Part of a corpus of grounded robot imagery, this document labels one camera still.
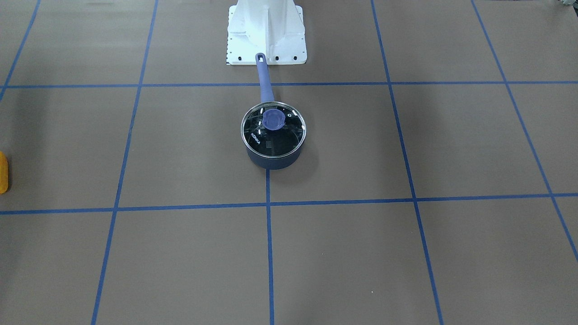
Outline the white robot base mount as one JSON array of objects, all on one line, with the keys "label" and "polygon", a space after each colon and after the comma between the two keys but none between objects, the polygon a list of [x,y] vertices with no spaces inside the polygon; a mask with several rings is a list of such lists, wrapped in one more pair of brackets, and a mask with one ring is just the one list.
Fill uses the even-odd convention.
[{"label": "white robot base mount", "polygon": [[238,0],[228,9],[226,64],[254,65],[264,54],[269,65],[308,60],[303,8],[293,0]]}]

